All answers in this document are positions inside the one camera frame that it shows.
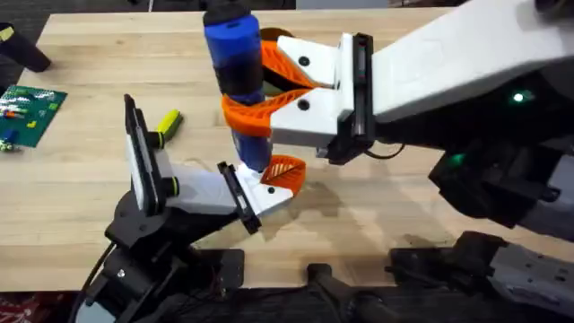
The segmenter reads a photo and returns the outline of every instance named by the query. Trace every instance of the green circuit board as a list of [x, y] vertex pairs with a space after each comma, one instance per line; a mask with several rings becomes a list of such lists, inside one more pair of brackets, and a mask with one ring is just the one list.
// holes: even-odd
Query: green circuit board
[[0, 135], [12, 129], [18, 132], [14, 144], [36, 147], [66, 96], [64, 92], [10, 86], [0, 97], [0, 111], [19, 110], [23, 118], [0, 118]]

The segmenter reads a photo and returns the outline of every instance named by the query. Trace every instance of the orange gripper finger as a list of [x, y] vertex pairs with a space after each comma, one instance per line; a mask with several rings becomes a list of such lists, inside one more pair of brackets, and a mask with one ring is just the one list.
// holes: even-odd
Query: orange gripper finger
[[277, 48], [277, 42], [271, 40], [261, 41], [261, 60], [263, 66], [279, 74], [283, 78], [302, 87], [317, 87], [302, 73], [291, 60], [283, 55]]
[[271, 115], [309, 91], [311, 89], [285, 92], [271, 100], [252, 106], [244, 106], [224, 95], [222, 99], [223, 116], [225, 116], [227, 124], [240, 134], [268, 137], [271, 135]]
[[296, 196], [305, 182], [305, 162], [286, 155], [273, 155], [265, 169], [261, 183], [288, 188]]

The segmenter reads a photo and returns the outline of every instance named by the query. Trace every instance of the wooden tabletop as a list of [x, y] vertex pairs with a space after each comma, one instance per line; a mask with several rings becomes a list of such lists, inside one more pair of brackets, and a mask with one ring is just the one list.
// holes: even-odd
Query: wooden tabletop
[[[262, 27], [335, 45], [342, 31], [375, 37], [375, 49], [446, 9], [259, 12]], [[124, 93], [149, 125], [170, 109], [186, 121], [168, 151], [173, 162], [217, 171], [238, 158], [220, 108], [201, 13], [52, 15], [39, 46], [53, 60], [21, 85], [69, 96], [36, 149], [1, 154], [0, 291], [78, 289], [108, 241], [103, 232], [129, 189]], [[374, 148], [388, 153], [396, 147]], [[464, 230], [485, 231], [574, 260], [566, 242], [508, 230], [454, 211], [427, 179], [440, 153], [414, 147], [391, 161], [366, 156], [329, 166], [307, 148], [276, 146], [308, 162], [307, 182], [287, 210], [248, 236], [239, 223], [201, 248], [246, 251], [245, 285], [296, 286], [310, 262], [359, 285], [392, 284], [383, 271], [394, 247], [447, 246]]]

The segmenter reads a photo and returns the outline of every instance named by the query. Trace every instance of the black cable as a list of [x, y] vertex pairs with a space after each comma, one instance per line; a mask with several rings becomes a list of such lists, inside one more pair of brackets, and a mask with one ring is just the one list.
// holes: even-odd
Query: black cable
[[376, 153], [373, 153], [371, 151], [366, 151], [365, 154], [367, 156], [369, 156], [370, 158], [385, 161], [385, 160], [389, 160], [389, 159], [392, 159], [392, 158], [395, 158], [396, 156], [398, 156], [398, 154], [401, 153], [405, 147], [406, 147], [406, 144], [401, 144], [401, 147], [395, 153], [391, 153], [391, 154], [385, 155], [385, 156], [377, 155]]
[[100, 259], [98, 259], [98, 261], [96, 262], [96, 265], [91, 269], [91, 272], [88, 275], [88, 278], [83, 283], [82, 289], [80, 290], [80, 292], [78, 293], [78, 295], [75, 298], [74, 306], [72, 307], [72, 311], [70, 312], [70, 316], [68, 317], [68, 323], [74, 323], [75, 322], [75, 317], [78, 315], [78, 310], [80, 309], [80, 306], [82, 305], [83, 299], [85, 298], [86, 291], [88, 290], [88, 287], [90, 287], [90, 284], [91, 284], [91, 281], [93, 280], [93, 277], [96, 275], [96, 273], [98, 273], [98, 270], [100, 270], [101, 264], [103, 264], [104, 260], [106, 260], [109, 253], [111, 252], [111, 250], [114, 247], [116, 247], [116, 244], [114, 242], [111, 242], [109, 244], [109, 246], [101, 254]]

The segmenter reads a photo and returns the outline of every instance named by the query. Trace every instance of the blue bottle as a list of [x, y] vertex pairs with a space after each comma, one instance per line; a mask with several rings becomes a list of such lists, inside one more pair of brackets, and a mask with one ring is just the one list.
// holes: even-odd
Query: blue bottle
[[[245, 105], [265, 100], [259, 22], [238, 3], [223, 4], [204, 15], [204, 34], [222, 94]], [[240, 159], [251, 170], [263, 171], [271, 159], [265, 137], [231, 130]]]

